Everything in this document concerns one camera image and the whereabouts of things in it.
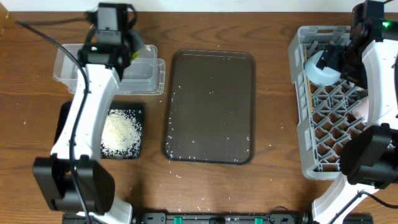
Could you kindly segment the white paper napkin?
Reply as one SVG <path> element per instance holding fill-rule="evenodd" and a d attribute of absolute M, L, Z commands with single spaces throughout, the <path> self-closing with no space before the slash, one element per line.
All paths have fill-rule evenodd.
<path fill-rule="evenodd" d="M 131 55 L 131 62 L 133 62 L 138 56 L 139 56 L 139 52 L 138 52 L 138 51 L 137 51 L 137 52 L 134 52 L 134 53 Z"/>

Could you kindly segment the light blue bowl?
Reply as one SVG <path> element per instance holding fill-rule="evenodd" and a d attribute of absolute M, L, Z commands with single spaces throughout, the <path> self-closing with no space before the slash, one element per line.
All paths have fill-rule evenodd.
<path fill-rule="evenodd" d="M 317 52 L 307 60 L 305 63 L 305 73 L 307 78 L 314 84 L 330 86 L 340 79 L 341 73 L 329 67 L 325 67 L 323 70 L 321 70 L 316 66 L 322 53 L 323 50 Z"/>

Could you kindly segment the pink cup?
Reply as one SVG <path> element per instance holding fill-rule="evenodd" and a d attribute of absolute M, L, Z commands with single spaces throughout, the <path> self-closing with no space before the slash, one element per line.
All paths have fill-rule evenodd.
<path fill-rule="evenodd" d="M 369 98 L 365 97 L 360 100 L 360 104 L 353 110 L 353 115 L 355 118 L 363 118 L 364 122 L 368 122 L 369 116 Z"/>

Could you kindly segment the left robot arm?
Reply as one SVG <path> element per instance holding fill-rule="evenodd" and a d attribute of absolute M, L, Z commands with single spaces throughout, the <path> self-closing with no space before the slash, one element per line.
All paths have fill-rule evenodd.
<path fill-rule="evenodd" d="M 101 165 L 101 136 L 124 70 L 143 47 L 133 28 L 131 4 L 106 3 L 87 12 L 93 28 L 76 55 L 78 82 L 66 122 L 48 157 L 34 161 L 33 175 L 51 210 L 84 223 L 132 223 L 133 207 L 115 193 L 115 181 Z"/>

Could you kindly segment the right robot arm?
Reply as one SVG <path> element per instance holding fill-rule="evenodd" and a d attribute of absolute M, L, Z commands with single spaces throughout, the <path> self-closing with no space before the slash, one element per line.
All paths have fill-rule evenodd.
<path fill-rule="evenodd" d="M 397 183 L 397 22 L 384 17 L 384 2 L 364 1 L 352 10 L 350 43 L 327 45 L 307 60 L 307 77 L 338 75 L 368 91 L 366 128 L 348 141 L 340 173 L 312 202 L 313 223 L 342 223 L 366 197 Z"/>

